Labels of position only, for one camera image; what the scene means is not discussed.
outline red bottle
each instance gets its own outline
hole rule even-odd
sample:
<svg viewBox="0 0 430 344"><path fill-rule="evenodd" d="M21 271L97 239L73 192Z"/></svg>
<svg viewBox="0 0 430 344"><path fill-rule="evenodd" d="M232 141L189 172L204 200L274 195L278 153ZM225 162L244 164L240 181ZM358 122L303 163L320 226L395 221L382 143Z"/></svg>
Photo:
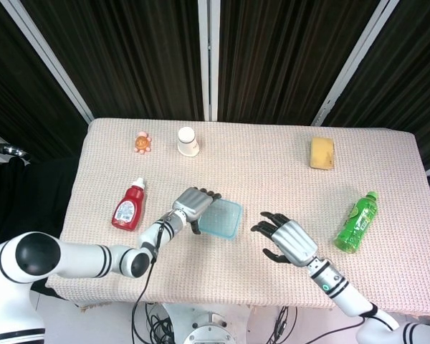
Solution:
<svg viewBox="0 0 430 344"><path fill-rule="evenodd" d="M112 218L113 226L126 231L133 231L137 227L138 220L142 214L144 190L145 183L143 178L137 178L116 207Z"/></svg>

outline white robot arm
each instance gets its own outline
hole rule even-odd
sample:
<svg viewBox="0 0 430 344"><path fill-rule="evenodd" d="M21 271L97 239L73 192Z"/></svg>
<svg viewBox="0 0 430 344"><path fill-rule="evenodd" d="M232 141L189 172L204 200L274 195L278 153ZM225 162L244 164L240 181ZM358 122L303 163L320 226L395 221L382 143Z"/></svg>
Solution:
<svg viewBox="0 0 430 344"><path fill-rule="evenodd" d="M220 197L205 189L188 188L171 211L138 236L138 249L71 244L39 232L0 244L0 343L44 342L44 323L29 300L33 282L52 274L101 278L111 271L140 277L156 259L158 248L172 240L187 222L199 232L199 217Z"/></svg>
<svg viewBox="0 0 430 344"><path fill-rule="evenodd" d="M317 245L304 229L282 214L263 212L273 224L261 221L252 227L271 239L283 255L268 249L264 254L274 262L307 267L310 277L320 289L349 317L364 317L365 323L357 333L360 344L430 344L430 326L398 323L379 310L352 286L330 261L317 257Z"/></svg>

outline white paper cup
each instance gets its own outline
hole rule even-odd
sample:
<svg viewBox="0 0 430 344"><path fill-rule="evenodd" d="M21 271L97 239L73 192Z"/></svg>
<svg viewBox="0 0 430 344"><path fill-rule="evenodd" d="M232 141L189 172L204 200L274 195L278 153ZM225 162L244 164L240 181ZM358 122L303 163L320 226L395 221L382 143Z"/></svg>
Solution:
<svg viewBox="0 0 430 344"><path fill-rule="evenodd" d="M184 156L197 156L199 144L196 141L196 134L190 127L183 127L178 131L178 151Z"/></svg>

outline sponge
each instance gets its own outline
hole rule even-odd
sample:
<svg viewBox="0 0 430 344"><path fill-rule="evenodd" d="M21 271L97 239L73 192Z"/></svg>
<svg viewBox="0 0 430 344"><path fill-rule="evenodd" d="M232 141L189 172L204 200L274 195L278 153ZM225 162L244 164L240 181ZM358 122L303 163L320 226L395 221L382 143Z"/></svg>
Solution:
<svg viewBox="0 0 430 344"><path fill-rule="evenodd" d="M312 138L310 167L331 170L335 167L335 145L331 138Z"/></svg>

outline beige tablecloth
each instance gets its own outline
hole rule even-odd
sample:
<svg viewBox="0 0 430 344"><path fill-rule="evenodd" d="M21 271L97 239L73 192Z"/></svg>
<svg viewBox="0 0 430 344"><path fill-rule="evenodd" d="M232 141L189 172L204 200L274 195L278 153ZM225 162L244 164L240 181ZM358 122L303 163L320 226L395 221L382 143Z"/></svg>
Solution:
<svg viewBox="0 0 430 344"><path fill-rule="evenodd" d="M178 129L196 131L201 152L182 156ZM135 134L152 137L151 152L134 153ZM313 136L335 141L335 169L309 167ZM134 232L110 224L115 206L139 176L147 181L145 215ZM146 300L332 307L306 269L275 264L277 251L250 228L261 211L298 221L335 266L387 311L430 314L430 194L412 134L392 130L99 119L83 145L62 239L134 246L137 235L167 211L188 187L220 192L244 207L234 241L187 228L167 244ZM331 240L351 206L367 191L379 193L379 212L357 254ZM134 301L145 278L51 277L48 285L81 303Z"/></svg>

